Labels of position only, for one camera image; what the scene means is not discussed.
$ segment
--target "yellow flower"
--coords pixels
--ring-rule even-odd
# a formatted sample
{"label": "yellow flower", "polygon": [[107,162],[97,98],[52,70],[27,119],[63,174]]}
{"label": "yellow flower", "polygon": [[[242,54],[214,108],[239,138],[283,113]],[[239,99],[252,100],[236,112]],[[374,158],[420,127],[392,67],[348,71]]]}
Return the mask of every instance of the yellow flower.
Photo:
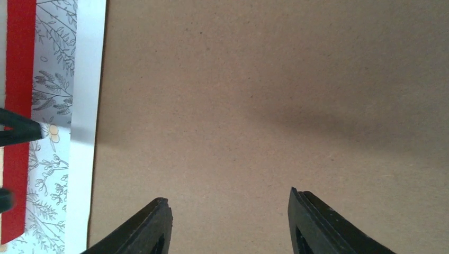
{"label": "yellow flower", "polygon": [[58,127],[54,124],[51,124],[48,127],[48,133],[50,134],[50,139],[53,143],[59,142],[59,130]]}

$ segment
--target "red fabric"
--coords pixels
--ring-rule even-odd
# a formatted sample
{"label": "red fabric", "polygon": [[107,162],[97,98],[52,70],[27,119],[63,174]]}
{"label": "red fabric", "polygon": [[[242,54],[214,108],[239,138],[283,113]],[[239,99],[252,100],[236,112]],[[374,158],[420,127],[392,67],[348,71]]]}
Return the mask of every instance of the red fabric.
{"label": "red fabric", "polygon": [[[5,108],[31,117],[36,0],[9,0],[6,46]],[[14,193],[15,206],[2,214],[1,244],[25,230],[29,143],[5,146],[3,187]]]}

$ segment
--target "white border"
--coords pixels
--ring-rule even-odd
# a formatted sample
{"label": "white border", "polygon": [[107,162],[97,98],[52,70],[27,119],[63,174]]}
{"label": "white border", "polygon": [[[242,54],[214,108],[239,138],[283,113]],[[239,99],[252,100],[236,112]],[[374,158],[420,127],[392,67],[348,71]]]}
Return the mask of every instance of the white border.
{"label": "white border", "polygon": [[105,16],[106,0],[78,0],[66,254],[80,254],[87,248]]}

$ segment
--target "brown cardboard surface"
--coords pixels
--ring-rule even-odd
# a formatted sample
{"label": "brown cardboard surface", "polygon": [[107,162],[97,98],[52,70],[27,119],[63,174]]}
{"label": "brown cardboard surface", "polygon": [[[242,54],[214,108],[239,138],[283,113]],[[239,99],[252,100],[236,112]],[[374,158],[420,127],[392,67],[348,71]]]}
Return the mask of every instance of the brown cardboard surface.
{"label": "brown cardboard surface", "polygon": [[171,253],[292,253],[291,186],[447,253],[447,1],[109,1],[90,245],[155,197]]}

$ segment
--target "botanical pattern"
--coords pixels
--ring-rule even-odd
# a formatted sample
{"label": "botanical pattern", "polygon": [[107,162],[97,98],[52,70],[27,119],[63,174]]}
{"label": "botanical pattern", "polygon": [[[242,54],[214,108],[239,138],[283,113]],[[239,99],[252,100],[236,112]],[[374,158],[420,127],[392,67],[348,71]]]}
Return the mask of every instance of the botanical pattern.
{"label": "botanical pattern", "polygon": [[36,4],[32,119],[44,139],[31,142],[25,234],[7,253],[64,253],[77,0]]}

